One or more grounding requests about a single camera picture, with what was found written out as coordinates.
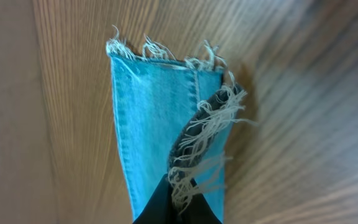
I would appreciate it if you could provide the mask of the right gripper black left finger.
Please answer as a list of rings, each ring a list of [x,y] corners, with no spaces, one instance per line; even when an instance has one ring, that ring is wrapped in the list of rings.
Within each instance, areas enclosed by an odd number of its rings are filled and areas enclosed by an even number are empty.
[[[175,224],[177,213],[172,204],[172,186],[163,175],[147,205],[133,224]]]

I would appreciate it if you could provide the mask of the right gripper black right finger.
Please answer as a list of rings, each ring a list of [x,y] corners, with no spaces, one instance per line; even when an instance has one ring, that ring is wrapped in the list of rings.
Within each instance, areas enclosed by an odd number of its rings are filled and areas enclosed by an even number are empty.
[[[203,194],[196,194],[185,211],[178,216],[180,224],[222,224],[213,213]]]

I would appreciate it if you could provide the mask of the light blue denim jeans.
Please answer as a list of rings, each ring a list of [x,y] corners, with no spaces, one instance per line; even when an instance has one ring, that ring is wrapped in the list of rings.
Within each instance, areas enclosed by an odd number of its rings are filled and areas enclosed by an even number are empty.
[[[218,52],[177,60],[166,46],[146,38],[141,54],[115,36],[106,43],[111,62],[117,147],[133,221],[163,175],[181,215],[196,194],[224,220],[224,145],[247,92]]]

